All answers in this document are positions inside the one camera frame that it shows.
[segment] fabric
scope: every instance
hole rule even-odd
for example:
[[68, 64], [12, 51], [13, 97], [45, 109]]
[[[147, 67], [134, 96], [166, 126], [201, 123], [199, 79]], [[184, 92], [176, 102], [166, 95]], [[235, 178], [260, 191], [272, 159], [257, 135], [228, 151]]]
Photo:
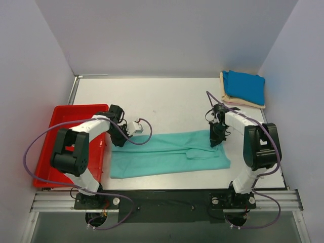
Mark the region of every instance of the fabric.
[[[134, 136], [134, 142], [148, 136]], [[209, 130], [156, 134], [144, 145], [112, 147], [110, 177], [131, 178], [168, 173], [227, 169], [230, 160], [220, 144], [210, 147]]]
[[252, 102], [249, 102], [249, 101], [246, 101], [246, 100], [243, 100], [243, 99], [240, 99], [240, 98], [231, 97], [231, 96], [227, 95], [225, 93], [225, 90], [224, 90], [223, 72], [220, 72], [219, 78], [220, 78], [220, 83], [221, 83], [222, 101], [224, 101], [224, 102], [226, 102], [228, 104], [231, 104], [231, 105], [236, 105], [237, 104], [237, 105], [252, 106], [252, 107], [259, 108], [259, 109], [264, 109], [265, 108], [265, 105], [257, 105], [257, 104], [254, 104]]

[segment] white table surface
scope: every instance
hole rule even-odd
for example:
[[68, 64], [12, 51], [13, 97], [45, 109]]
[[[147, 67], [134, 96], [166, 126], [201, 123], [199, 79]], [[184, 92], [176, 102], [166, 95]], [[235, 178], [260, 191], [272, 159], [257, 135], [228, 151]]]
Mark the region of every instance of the white table surface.
[[[206, 90], [220, 100], [218, 78], [81, 78], [74, 105], [115, 104], [125, 111], [127, 121], [147, 119], [153, 133], [179, 133], [209, 129], [205, 113], [211, 108]], [[260, 109], [238, 106], [247, 115], [263, 122]], [[145, 123], [144, 133], [149, 134]], [[109, 177], [106, 152], [101, 183], [104, 189], [220, 189], [228, 188], [244, 166], [243, 136], [233, 129], [223, 142], [229, 169], [174, 173], [128, 179]], [[257, 188], [285, 187], [281, 171], [258, 181]]]

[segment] red plastic bin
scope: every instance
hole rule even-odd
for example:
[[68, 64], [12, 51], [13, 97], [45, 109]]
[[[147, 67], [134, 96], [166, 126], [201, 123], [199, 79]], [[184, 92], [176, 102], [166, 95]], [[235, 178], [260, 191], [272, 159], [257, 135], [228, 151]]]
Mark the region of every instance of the red plastic bin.
[[[56, 106], [53, 111], [51, 123], [49, 127], [62, 122], [69, 122], [72, 120], [80, 120], [91, 118], [94, 114], [99, 111], [108, 111], [108, 105], [98, 104], [98, 105], [60, 105]], [[45, 137], [42, 151], [39, 156], [37, 168], [35, 175], [50, 181], [57, 181], [63, 183], [71, 183], [71, 180], [64, 176], [62, 173], [57, 171], [55, 168], [50, 166], [50, 159], [52, 155], [52, 150], [54, 147], [54, 142], [56, 138], [57, 131], [60, 128], [71, 128], [79, 125], [80, 123], [69, 124], [65, 126], [60, 126], [50, 130]], [[105, 150], [105, 133], [99, 135], [89, 144], [89, 164], [88, 168], [92, 173], [93, 177], [100, 182], [102, 174], [102, 164], [103, 155]], [[66, 187], [63, 185], [56, 185], [51, 183], [45, 183], [34, 179], [34, 187]]]

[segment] beige folded cloth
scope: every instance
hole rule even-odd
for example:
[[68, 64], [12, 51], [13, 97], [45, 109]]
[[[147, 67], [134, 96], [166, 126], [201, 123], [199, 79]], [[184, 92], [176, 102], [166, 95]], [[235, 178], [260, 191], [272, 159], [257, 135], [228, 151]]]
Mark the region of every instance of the beige folded cloth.
[[257, 105], [257, 104], [251, 103], [249, 101], [239, 99], [239, 98], [235, 98], [235, 97], [231, 97], [231, 96], [227, 95], [225, 93], [225, 90], [224, 90], [223, 72], [220, 72], [219, 79], [221, 81], [222, 101], [225, 101], [225, 102], [228, 102], [228, 103], [233, 103], [233, 104], [238, 104], [238, 105], [248, 105], [248, 106], [256, 107], [256, 108], [259, 108], [259, 109], [264, 109], [265, 108], [265, 105]]

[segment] stack of folded cloth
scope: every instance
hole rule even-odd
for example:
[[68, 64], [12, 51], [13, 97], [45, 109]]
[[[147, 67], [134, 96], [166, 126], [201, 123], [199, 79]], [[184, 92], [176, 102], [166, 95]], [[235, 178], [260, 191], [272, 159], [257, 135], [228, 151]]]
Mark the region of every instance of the stack of folded cloth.
[[260, 109], [265, 108], [265, 79], [263, 77], [231, 70], [229, 72], [222, 71], [219, 77], [222, 101], [234, 105], [240, 104]]

